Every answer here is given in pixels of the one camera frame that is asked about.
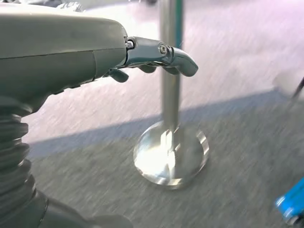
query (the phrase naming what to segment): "bolt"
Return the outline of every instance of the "bolt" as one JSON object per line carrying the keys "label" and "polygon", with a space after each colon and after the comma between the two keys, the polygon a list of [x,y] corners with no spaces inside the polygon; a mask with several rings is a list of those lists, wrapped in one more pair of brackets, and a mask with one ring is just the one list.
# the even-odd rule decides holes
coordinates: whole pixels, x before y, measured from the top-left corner
{"label": "bolt", "polygon": [[159,46],[159,51],[160,51],[160,53],[165,55],[165,54],[167,54],[167,47],[163,44],[161,44]]}
{"label": "bolt", "polygon": [[132,40],[128,40],[125,43],[125,47],[129,50],[129,49],[134,49],[134,48],[134,43]]}

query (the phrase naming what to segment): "round metal base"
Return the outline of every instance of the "round metal base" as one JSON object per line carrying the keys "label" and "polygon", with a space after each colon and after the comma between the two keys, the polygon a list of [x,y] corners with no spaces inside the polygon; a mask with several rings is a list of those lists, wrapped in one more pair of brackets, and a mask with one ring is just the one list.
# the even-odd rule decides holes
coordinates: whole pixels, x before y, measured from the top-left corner
{"label": "round metal base", "polygon": [[205,165],[209,145],[195,127],[180,126],[175,132],[156,123],[144,132],[134,152],[136,168],[149,181],[177,189]]}

